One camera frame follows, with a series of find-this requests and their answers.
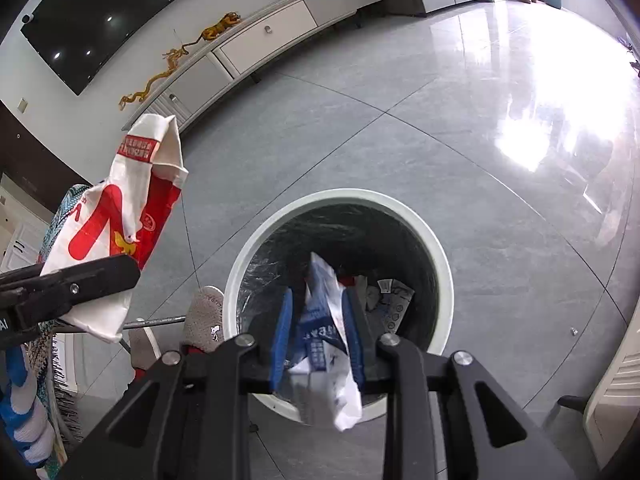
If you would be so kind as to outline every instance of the television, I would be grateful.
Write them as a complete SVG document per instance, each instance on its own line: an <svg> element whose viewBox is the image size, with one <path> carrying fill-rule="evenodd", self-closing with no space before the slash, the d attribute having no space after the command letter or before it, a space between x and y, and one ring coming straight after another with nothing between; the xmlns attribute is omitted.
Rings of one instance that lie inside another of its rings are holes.
<svg viewBox="0 0 640 480"><path fill-rule="evenodd" d="M76 95L142 25L174 0L42 0L22 33Z"/></svg>

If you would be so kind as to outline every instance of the person's foot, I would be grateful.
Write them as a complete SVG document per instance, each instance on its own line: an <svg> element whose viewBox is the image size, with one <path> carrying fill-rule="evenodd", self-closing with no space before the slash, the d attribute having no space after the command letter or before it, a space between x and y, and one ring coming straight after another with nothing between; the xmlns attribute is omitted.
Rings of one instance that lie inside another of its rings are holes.
<svg viewBox="0 0 640 480"><path fill-rule="evenodd" d="M222 303L225 295L212 285L203 286L193 297L184 320L182 345L213 352L225 340Z"/></svg>
<svg viewBox="0 0 640 480"><path fill-rule="evenodd" d="M158 341L149 327L129 330L129 346L131 347L131 367L136 370L149 370L160 358Z"/></svg>

